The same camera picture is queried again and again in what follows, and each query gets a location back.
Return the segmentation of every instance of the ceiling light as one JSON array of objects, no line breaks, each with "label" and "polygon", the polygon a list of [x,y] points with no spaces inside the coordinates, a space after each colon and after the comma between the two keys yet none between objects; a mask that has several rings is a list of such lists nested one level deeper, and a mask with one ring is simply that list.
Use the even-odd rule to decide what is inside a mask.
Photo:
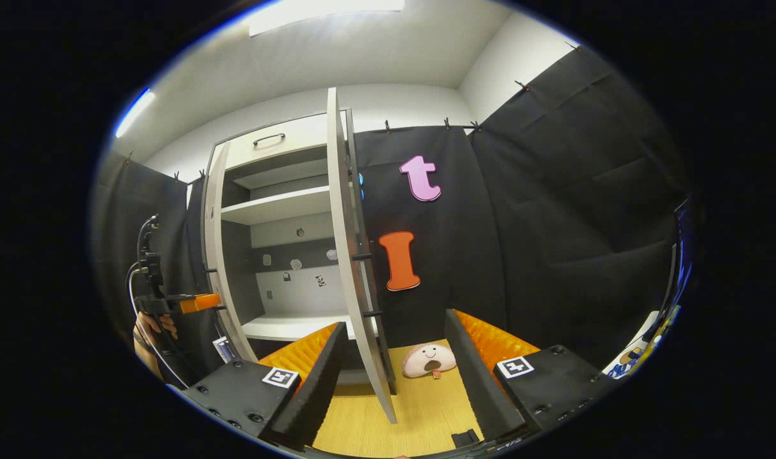
[{"label": "ceiling light", "polygon": [[281,0],[247,19],[249,37],[308,18],[357,11],[402,11],[405,0]]},{"label": "ceiling light", "polygon": [[122,122],[119,123],[119,127],[117,128],[117,139],[125,134],[125,131],[131,127],[131,124],[133,124],[140,113],[147,108],[147,105],[153,102],[153,99],[155,99],[155,95],[150,91],[150,88],[145,88],[141,93],[141,96],[138,96],[138,99],[136,99],[131,109],[128,110],[128,113],[122,119]]}]

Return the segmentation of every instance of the white cabinet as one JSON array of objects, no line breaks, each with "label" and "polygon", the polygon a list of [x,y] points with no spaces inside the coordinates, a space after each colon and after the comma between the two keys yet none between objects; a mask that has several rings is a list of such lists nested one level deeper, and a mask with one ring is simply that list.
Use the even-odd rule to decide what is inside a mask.
[{"label": "white cabinet", "polygon": [[396,422],[373,271],[358,256],[369,249],[351,119],[332,88],[326,113],[216,145],[203,197],[205,263],[240,357],[257,361],[260,342],[292,342],[345,322],[361,358],[359,380],[345,380],[370,384]]}]

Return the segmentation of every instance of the white wall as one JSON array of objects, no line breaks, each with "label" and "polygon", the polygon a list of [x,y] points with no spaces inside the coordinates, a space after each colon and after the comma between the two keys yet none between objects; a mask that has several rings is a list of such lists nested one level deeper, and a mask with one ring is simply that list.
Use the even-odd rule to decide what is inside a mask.
[{"label": "white wall", "polygon": [[523,84],[562,58],[577,41],[527,15],[513,12],[464,76],[459,91],[479,123]]},{"label": "white wall", "polygon": [[[206,169],[213,146],[258,126],[326,110],[327,89],[299,92],[250,105],[214,119],[173,140],[144,165],[163,174],[179,171],[179,180],[192,181]],[[338,88],[340,108],[351,108],[355,131],[444,125],[469,125],[473,116],[455,89],[399,84],[373,84]]]}]

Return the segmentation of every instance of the ceiling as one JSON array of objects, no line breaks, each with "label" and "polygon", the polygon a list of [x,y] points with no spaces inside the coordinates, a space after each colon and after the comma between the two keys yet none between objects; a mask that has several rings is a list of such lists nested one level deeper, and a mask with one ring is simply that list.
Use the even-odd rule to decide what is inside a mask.
[{"label": "ceiling", "polygon": [[143,162],[240,108],[354,84],[458,88],[511,10],[486,0],[406,0],[397,12],[313,18],[249,38],[242,20],[178,58],[112,149]]}]

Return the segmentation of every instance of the white shelf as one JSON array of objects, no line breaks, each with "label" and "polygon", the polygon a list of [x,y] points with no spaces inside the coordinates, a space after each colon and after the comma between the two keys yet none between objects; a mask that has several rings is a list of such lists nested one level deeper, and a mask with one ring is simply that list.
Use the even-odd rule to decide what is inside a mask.
[{"label": "white shelf", "polygon": [[[374,335],[377,334],[377,322],[373,317],[367,317],[374,328]],[[351,326],[351,320],[348,314],[339,316],[269,316],[263,314],[257,319],[252,319],[245,323],[241,328],[247,338],[257,340],[277,340],[277,342],[295,342],[307,335],[310,335],[325,326],[332,323],[345,322],[348,331],[348,339],[354,339],[354,329]]]},{"label": "white shelf", "polygon": [[224,207],[221,219],[240,224],[260,224],[330,211],[329,186],[319,186]]},{"label": "white shelf", "polygon": [[327,165],[326,160],[318,159],[247,175],[247,177],[236,179],[234,182],[243,186],[245,189],[258,189],[288,181],[318,177],[318,175],[327,174],[329,174],[329,166]]}]

